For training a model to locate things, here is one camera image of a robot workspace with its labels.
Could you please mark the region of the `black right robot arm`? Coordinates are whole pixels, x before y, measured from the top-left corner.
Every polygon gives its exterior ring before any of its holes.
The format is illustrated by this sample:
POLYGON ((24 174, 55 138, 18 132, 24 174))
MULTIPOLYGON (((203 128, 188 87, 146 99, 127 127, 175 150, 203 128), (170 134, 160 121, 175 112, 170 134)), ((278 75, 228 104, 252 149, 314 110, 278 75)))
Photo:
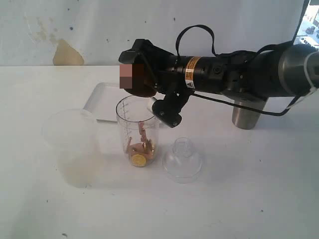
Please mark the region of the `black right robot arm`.
POLYGON ((133 70, 129 93, 151 97, 193 91, 233 100, 307 95, 319 86, 319 53, 311 46, 282 43, 264 51, 236 51, 216 57, 178 56, 137 39, 119 62, 133 70))

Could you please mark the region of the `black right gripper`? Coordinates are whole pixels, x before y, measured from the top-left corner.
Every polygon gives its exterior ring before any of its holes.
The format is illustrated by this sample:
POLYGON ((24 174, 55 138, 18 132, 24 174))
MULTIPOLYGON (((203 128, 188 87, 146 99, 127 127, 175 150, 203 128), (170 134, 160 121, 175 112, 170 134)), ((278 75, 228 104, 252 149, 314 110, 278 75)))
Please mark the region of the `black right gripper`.
POLYGON ((194 57, 178 56, 153 45, 147 39, 136 39, 130 50, 123 51, 122 64, 144 64, 151 74, 156 93, 193 92, 194 57))

